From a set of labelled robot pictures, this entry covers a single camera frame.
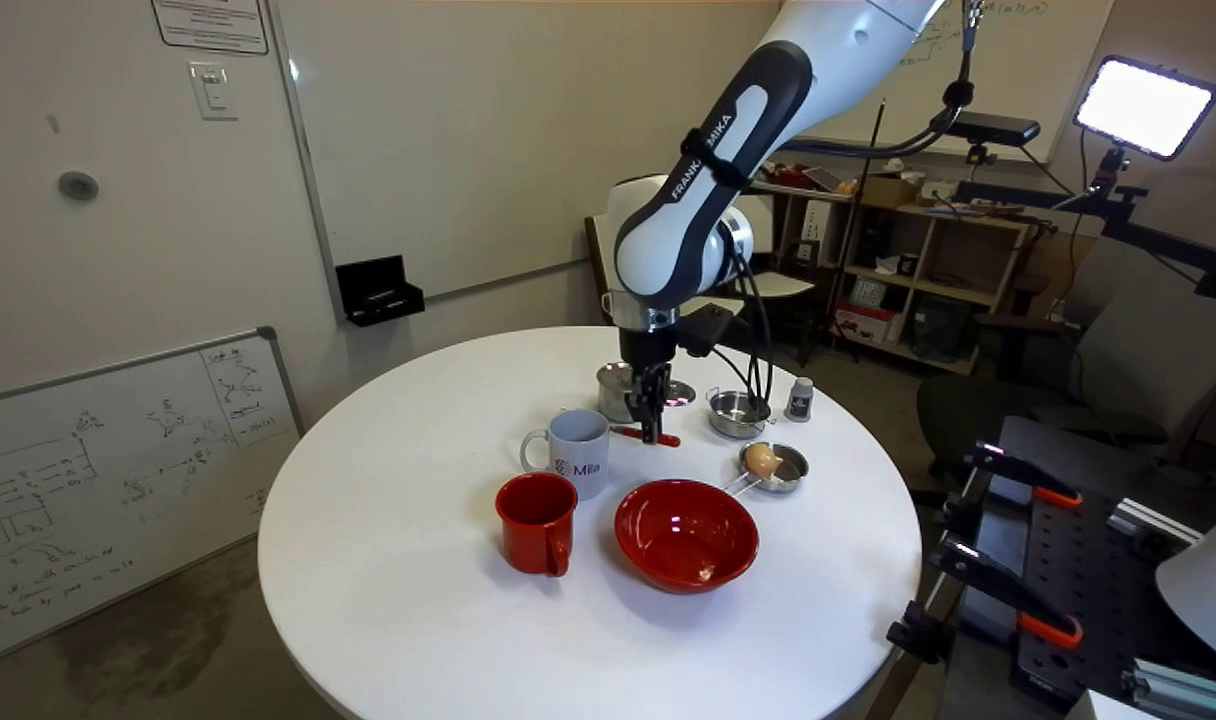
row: white cup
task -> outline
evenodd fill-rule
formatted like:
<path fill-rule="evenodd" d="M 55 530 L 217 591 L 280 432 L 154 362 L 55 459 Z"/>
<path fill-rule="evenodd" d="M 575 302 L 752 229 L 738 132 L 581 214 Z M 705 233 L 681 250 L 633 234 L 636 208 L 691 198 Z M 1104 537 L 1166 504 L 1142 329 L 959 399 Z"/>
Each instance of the white cup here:
<path fill-rule="evenodd" d="M 610 471 L 610 419 L 591 408 L 570 408 L 545 432 L 526 437 L 521 459 L 527 471 L 559 471 L 575 497 L 591 497 Z"/>

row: round white table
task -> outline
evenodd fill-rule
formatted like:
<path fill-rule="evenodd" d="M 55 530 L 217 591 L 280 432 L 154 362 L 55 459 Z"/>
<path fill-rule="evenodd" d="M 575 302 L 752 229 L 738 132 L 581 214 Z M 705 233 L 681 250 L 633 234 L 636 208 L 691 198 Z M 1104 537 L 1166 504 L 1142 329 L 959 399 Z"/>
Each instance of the round white table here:
<path fill-rule="evenodd" d="M 289 457 L 262 518 L 262 589 L 296 664 L 346 712 L 434 720 L 815 720 L 890 657 L 915 595 L 908 487 L 837 399 L 773 417 L 808 457 L 792 497 L 738 487 L 738 438 L 705 419 L 738 389 L 718 357 L 677 357 L 701 399 L 670 408 L 681 446 L 611 437 L 610 484 L 575 507 L 570 577 L 512 571 L 495 487 L 521 438 L 598 405 L 611 329 L 532 329 L 407 360 L 341 399 Z M 788 399 L 775 370 L 773 408 Z M 611 547 L 615 501 L 645 479 L 732 487 L 761 523 L 728 589 L 670 595 Z"/>

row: red mug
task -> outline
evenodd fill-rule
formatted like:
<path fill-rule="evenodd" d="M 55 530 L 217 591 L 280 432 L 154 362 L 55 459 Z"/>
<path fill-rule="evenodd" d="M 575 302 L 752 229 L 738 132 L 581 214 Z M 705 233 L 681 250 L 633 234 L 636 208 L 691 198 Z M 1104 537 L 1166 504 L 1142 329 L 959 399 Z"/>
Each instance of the red mug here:
<path fill-rule="evenodd" d="M 527 471 L 495 493 L 502 547 L 521 571 L 565 577 L 573 555 L 575 487 L 558 471 Z"/>

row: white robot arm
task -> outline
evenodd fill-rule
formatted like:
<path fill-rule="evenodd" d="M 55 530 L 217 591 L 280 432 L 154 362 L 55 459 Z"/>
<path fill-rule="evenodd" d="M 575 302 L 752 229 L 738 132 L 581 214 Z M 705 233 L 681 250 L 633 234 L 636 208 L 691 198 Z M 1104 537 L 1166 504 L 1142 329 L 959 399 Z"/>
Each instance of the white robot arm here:
<path fill-rule="evenodd" d="M 718 107 L 681 144 L 659 187 L 610 198 L 615 274 L 636 307 L 611 307 L 633 362 L 633 417 L 659 437 L 677 307 L 728 278 L 726 208 L 783 141 L 864 99 L 915 43 L 940 0 L 788 0 Z"/>

